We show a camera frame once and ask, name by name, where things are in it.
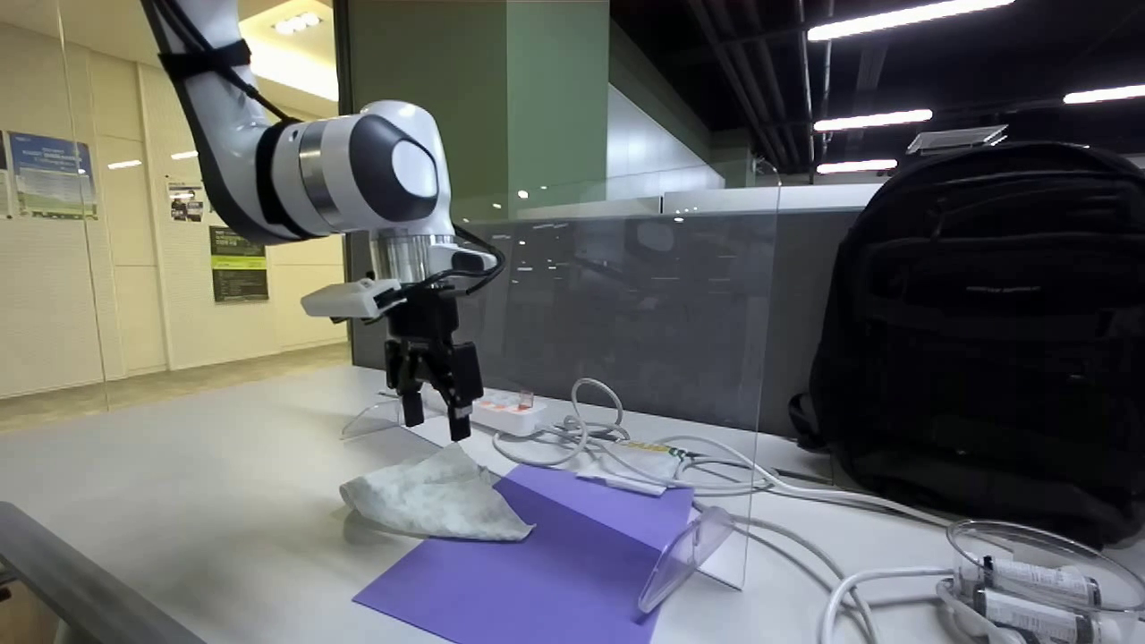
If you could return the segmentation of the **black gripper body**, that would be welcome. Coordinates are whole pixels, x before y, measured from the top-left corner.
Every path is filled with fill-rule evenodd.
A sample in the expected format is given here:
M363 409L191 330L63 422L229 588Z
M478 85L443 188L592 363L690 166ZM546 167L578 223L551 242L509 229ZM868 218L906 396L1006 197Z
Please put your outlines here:
M415 394L421 384L431 384L447 402L476 402L483 394L476 348L455 339L456 303L451 296L415 289L387 323L384 371L397 394Z

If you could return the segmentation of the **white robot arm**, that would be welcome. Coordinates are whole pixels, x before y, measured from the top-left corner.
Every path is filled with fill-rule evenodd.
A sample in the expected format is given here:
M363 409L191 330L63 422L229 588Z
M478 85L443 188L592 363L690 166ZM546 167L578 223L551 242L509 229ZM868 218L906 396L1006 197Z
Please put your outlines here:
M483 289L503 255L451 223L436 119L408 99L290 119L255 85L237 0L139 6L217 218L250 242L363 234L363 276L323 285L299 307L332 323L387 323L384 374L403 422L421 422L421 386L431 386L451 438L466 441L483 374L476 348L455 339L456 301Z

